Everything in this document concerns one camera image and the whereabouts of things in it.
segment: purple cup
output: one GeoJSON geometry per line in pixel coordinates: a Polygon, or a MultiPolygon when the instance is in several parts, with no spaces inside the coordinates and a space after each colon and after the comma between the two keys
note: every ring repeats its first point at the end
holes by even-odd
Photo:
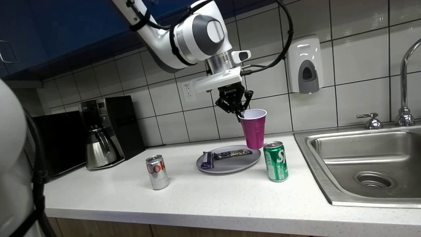
{"type": "Polygon", "coordinates": [[[266,115],[265,109],[248,109],[242,113],[244,117],[240,117],[248,148],[252,150],[263,148],[266,115]]]}

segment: white soap dispenser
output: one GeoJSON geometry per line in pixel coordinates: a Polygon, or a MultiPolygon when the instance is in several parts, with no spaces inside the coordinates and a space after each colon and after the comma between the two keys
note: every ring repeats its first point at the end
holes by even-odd
{"type": "Polygon", "coordinates": [[[294,94],[313,94],[324,87],[324,69],[317,36],[296,40],[288,51],[290,86],[294,94]]]}

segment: aluminum can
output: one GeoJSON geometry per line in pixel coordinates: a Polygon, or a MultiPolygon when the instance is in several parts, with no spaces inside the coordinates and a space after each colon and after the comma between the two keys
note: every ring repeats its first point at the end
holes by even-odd
{"type": "Polygon", "coordinates": [[[267,178],[273,182],[283,182],[288,178],[286,149],[281,141],[266,144],[263,148],[267,178]]]}
{"type": "Polygon", "coordinates": [[[150,183],[154,190],[162,190],[170,184],[170,179],[162,155],[148,158],[146,167],[150,183]]]}

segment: counter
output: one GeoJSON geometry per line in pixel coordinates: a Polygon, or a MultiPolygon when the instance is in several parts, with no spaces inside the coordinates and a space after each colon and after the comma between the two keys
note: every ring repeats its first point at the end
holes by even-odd
{"type": "Polygon", "coordinates": [[[204,150],[242,140],[154,148],[91,173],[79,169],[45,188],[50,217],[198,227],[313,236],[421,236],[421,209],[333,207],[324,198],[294,136],[283,141],[290,178],[266,176],[265,157],[249,170],[207,175],[195,163],[204,150]],[[171,183],[152,190],[145,159],[162,154],[171,183]]]}

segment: sink basin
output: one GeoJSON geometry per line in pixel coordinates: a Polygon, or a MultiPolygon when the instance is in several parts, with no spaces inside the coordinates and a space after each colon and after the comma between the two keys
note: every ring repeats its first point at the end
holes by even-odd
{"type": "Polygon", "coordinates": [[[421,208],[421,126],[295,138],[331,204],[421,208]]]}

